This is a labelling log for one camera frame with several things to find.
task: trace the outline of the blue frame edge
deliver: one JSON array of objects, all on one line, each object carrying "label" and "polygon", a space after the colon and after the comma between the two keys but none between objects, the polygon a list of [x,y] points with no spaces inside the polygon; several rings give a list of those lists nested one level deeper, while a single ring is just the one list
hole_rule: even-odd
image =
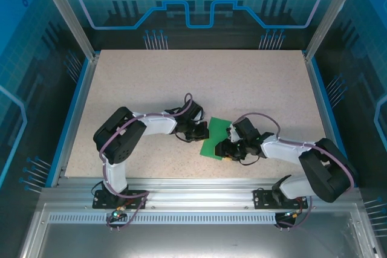
[{"label": "blue frame edge", "polygon": [[79,76],[79,79],[78,79],[78,82],[77,82],[77,86],[76,86],[75,91],[74,91],[73,99],[71,100],[70,107],[68,108],[66,121],[65,121],[65,124],[63,126],[62,133],[60,135],[58,145],[56,147],[53,163],[51,165],[50,172],[48,173],[48,177],[47,177],[47,180],[46,180],[46,183],[45,183],[45,187],[51,187],[51,184],[52,184],[52,182],[54,180],[56,169],[57,169],[58,166],[60,166],[60,164],[59,164],[59,157],[60,157],[60,155],[62,153],[63,144],[64,144],[64,142],[66,140],[66,136],[67,136],[67,133],[68,133],[68,128],[70,126],[70,121],[71,121],[71,119],[73,117],[73,114],[74,114],[75,105],[77,103],[78,96],[79,96],[79,93],[80,93],[80,87],[82,86],[82,82],[83,82],[83,79],[85,78],[85,73],[86,73],[86,70],[87,70],[89,65],[90,65],[89,59],[85,58],[85,61],[83,63],[83,67],[82,67],[82,70],[80,72],[80,76]]},{"label": "blue frame edge", "polygon": [[325,105],[327,112],[328,112],[328,118],[329,118],[329,121],[332,125],[333,134],[334,134],[334,137],[336,138],[337,147],[340,149],[340,151],[347,158],[347,155],[346,155],[346,152],[344,149],[344,144],[343,144],[343,141],[342,141],[341,136],[340,136],[339,128],[337,127],[336,119],[334,118],[333,110],[332,110],[331,104],[329,103],[327,90],[325,90],[324,83],[322,81],[322,77],[320,74],[320,70],[319,70],[319,67],[317,66],[317,62],[316,62],[316,59],[314,57],[312,57],[311,63],[313,66],[313,70],[316,74],[317,82],[319,83],[322,98],[324,100],[324,105]]}]

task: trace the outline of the metal base plate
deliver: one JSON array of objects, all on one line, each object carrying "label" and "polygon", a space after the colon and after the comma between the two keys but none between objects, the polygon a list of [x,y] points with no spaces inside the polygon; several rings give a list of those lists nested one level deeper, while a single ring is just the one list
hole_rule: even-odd
[{"label": "metal base plate", "polygon": [[[130,190],[128,192],[128,195],[139,195],[141,193],[144,193],[145,190]],[[127,210],[130,209],[137,209],[138,205],[140,205],[142,198],[133,199],[133,201],[126,206]],[[146,202],[141,206],[141,208],[145,208]],[[94,194],[94,200],[93,200],[93,208],[98,209],[115,209],[120,204],[117,204],[115,201],[111,199],[111,195],[109,195],[104,190],[96,190],[96,193]]]},{"label": "metal base plate", "polygon": [[[253,199],[254,199],[254,208],[256,210],[276,210],[276,209],[287,209],[287,210],[297,210],[300,208],[300,204],[297,200],[291,199],[288,202],[283,202],[281,206],[273,199],[271,190],[254,190]],[[302,201],[302,208],[308,208],[308,201],[305,199]]]}]

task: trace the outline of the cable connector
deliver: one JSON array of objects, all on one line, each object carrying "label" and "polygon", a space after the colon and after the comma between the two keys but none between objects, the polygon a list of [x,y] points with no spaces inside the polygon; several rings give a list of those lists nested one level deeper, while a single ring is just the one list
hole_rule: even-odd
[{"label": "cable connector", "polygon": [[116,210],[112,212],[113,219],[118,219],[125,210],[126,210],[125,205],[121,205],[118,208],[116,208]]}]

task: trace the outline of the glass wall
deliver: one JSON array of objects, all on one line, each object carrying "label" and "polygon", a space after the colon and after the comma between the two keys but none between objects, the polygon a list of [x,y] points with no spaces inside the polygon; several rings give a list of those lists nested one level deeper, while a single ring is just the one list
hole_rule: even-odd
[{"label": "glass wall", "polygon": [[[346,154],[360,173],[363,198],[385,202],[387,0],[347,0],[315,58]],[[380,204],[370,211],[382,210]],[[386,228],[387,218],[375,221],[376,230]],[[387,240],[381,240],[386,251]]]},{"label": "glass wall", "polygon": [[16,257],[85,60],[52,0],[0,0],[0,249]]},{"label": "glass wall", "polygon": [[305,49],[331,0],[69,0],[101,49]]}]

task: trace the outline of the enclosure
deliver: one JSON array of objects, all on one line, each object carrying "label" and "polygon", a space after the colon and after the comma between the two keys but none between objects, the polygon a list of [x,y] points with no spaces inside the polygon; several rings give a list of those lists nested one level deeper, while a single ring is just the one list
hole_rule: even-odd
[{"label": "enclosure", "polygon": [[[385,256],[387,0],[0,8],[4,257]],[[136,216],[126,211],[131,225],[111,233],[112,210],[94,208],[104,179],[94,133],[121,106],[164,112],[187,92],[210,127],[214,117],[261,112],[281,137],[329,138],[359,174],[355,188],[333,203],[307,198],[297,222],[307,220],[288,231],[276,219],[291,209],[257,208],[253,193],[303,174],[299,163],[269,156],[242,166],[201,155],[206,141],[144,136],[122,170],[130,191],[150,194]],[[275,132],[270,120],[250,120]]]}]

